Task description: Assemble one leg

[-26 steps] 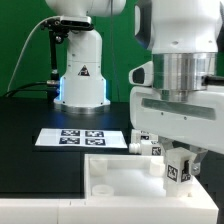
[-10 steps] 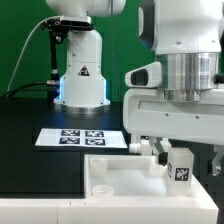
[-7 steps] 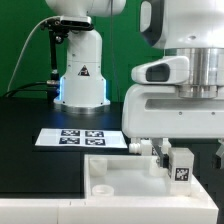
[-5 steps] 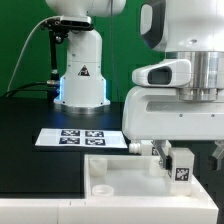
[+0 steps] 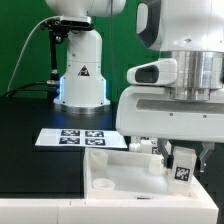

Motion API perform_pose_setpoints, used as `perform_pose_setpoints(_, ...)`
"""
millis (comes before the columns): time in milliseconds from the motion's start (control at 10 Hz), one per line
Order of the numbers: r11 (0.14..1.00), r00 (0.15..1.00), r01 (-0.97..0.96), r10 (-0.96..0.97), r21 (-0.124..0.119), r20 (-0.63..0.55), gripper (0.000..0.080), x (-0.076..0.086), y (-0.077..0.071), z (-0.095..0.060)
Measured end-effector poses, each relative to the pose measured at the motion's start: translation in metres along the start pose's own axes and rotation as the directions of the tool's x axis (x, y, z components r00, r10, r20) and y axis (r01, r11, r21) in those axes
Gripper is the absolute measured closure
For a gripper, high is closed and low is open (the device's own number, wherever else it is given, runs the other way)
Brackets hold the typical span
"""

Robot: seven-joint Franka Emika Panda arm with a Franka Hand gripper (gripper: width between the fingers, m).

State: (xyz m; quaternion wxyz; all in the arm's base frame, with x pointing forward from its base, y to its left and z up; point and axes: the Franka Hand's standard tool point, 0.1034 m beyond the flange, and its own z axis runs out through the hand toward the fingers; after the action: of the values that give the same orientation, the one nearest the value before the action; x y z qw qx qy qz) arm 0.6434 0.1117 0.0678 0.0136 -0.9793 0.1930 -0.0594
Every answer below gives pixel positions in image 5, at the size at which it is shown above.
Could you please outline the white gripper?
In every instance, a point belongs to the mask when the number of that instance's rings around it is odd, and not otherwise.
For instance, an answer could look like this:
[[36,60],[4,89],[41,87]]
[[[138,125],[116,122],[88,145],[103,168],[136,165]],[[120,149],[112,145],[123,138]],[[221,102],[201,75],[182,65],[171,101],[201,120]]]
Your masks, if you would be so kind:
[[124,136],[154,137],[163,156],[163,165],[171,169],[173,154],[166,146],[171,140],[201,141],[200,171],[214,152],[215,143],[224,143],[224,90],[211,92],[206,102],[170,99],[168,88],[130,86],[121,94],[116,129]]

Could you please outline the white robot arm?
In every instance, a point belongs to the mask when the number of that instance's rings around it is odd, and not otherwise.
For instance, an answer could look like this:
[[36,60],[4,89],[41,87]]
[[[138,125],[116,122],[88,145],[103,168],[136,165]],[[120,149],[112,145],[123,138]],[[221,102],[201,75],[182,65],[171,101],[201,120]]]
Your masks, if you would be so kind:
[[[94,16],[120,13],[126,0],[46,0],[68,33],[67,71],[57,108],[70,113],[107,105],[102,39]],[[201,143],[206,160],[224,143],[224,0],[140,0],[136,34],[158,60],[127,72],[116,128],[124,136]]]

